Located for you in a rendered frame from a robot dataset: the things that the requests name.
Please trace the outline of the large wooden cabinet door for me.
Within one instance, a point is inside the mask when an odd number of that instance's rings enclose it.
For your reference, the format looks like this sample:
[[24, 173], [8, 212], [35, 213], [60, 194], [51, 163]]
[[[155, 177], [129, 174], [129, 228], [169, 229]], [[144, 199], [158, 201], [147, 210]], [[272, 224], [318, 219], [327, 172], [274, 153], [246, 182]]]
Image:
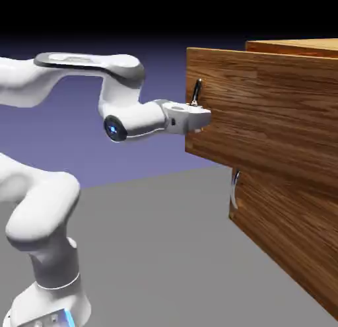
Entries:
[[338, 192], [338, 58], [188, 48], [186, 92], [211, 123], [186, 151]]

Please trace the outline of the wooden cabinet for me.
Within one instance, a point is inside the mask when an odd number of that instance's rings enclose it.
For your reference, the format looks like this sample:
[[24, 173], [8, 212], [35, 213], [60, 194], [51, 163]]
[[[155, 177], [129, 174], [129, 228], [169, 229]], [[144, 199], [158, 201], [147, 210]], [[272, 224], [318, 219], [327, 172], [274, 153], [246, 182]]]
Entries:
[[[338, 58], [338, 38], [253, 41], [246, 51]], [[338, 192], [240, 170], [236, 202], [231, 219], [338, 320]]]

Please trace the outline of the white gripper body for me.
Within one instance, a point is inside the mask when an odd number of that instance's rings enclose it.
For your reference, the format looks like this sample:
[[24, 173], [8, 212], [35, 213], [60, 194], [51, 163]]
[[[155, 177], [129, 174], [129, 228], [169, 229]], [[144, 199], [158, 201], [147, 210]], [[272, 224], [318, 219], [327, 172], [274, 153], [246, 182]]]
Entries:
[[211, 111], [202, 106], [187, 106], [187, 132], [199, 132], [211, 122]]

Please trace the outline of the dark curved metal handle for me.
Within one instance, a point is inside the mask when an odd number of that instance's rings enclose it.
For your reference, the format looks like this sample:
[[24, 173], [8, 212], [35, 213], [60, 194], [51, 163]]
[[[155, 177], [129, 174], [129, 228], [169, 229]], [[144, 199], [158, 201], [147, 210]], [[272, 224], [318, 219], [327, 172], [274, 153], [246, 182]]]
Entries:
[[195, 82], [192, 98], [189, 103], [190, 106], [198, 106], [199, 95], [200, 95], [201, 89], [202, 89], [202, 78], [198, 78]]

